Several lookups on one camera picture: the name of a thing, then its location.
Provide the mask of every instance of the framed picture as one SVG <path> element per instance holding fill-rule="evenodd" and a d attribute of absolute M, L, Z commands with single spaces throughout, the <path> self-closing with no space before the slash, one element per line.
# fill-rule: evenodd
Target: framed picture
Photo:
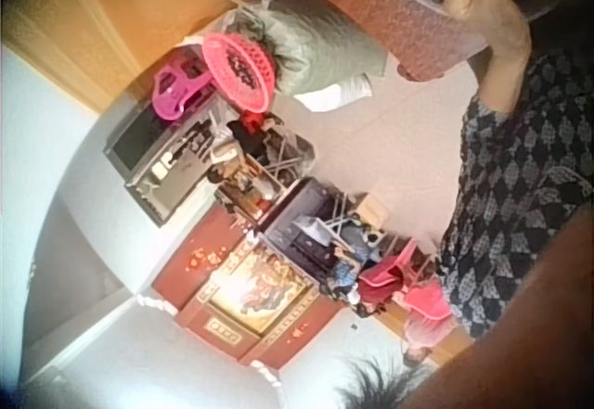
<path fill-rule="evenodd" d="M 264 243 L 228 275 L 216 277 L 210 303 L 250 331 L 262 335 L 310 285 L 291 263 Z"/>

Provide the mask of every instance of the white wall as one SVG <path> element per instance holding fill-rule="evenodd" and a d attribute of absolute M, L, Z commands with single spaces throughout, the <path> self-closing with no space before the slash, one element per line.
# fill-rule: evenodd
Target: white wall
<path fill-rule="evenodd" d="M 66 365 L 59 381 L 65 408 L 279 408 L 277 392 L 255 369 L 194 338 L 169 314 L 137 305 Z"/>
<path fill-rule="evenodd" d="M 17 385 L 33 252 L 49 204 L 96 114 L 2 46 L 1 379 Z"/>
<path fill-rule="evenodd" d="M 59 194 L 47 212 L 34 267 L 25 348 L 123 287 L 84 238 Z"/>
<path fill-rule="evenodd" d="M 148 285 L 214 201 L 213 185 L 196 194 L 158 228 L 124 188 L 103 154 L 107 138 L 135 101 L 122 96 L 97 121 L 64 175 L 59 191 L 103 262 L 133 293 Z"/>
<path fill-rule="evenodd" d="M 344 309 L 280 369 L 286 409 L 340 407 L 337 389 L 354 382 L 349 362 L 356 360 L 377 360 L 385 372 L 391 367 L 399 370 L 400 338 L 375 318 L 361 319 Z"/>

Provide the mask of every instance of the dark fabric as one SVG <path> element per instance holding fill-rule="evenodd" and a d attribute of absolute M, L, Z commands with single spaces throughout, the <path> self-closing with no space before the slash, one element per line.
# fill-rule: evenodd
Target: dark fabric
<path fill-rule="evenodd" d="M 538 255 L 592 200 L 593 111 L 591 65 L 562 50 L 532 61 L 511 116 L 472 99 L 438 266 L 452 312 L 472 337 L 497 321 Z"/>
<path fill-rule="evenodd" d="M 266 134 L 261 130 L 250 134 L 248 128 L 239 120 L 230 121 L 226 127 L 231 130 L 233 137 L 239 142 L 241 149 L 246 154 L 250 154 L 255 159 L 266 155 L 266 146 L 264 140 Z"/>

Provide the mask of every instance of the plastic bag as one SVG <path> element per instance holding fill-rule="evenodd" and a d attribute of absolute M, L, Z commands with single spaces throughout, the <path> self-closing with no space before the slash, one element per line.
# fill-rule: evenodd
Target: plastic bag
<path fill-rule="evenodd" d="M 385 49 L 326 0 L 275 0 L 268 10 L 242 8 L 234 17 L 226 31 L 274 57 L 281 94 L 318 91 L 363 73 L 383 76 Z"/>

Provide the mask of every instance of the tiled floor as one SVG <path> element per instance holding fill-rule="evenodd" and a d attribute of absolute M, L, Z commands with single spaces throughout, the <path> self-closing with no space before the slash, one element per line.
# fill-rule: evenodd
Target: tiled floor
<path fill-rule="evenodd" d="M 316 147 L 314 176 L 349 193 L 372 192 L 390 210 L 386 227 L 438 243 L 458 187 L 461 117 L 477 84 L 460 65 L 444 78 L 412 83 L 390 58 L 374 96 L 314 113 L 292 98 L 274 111 Z"/>

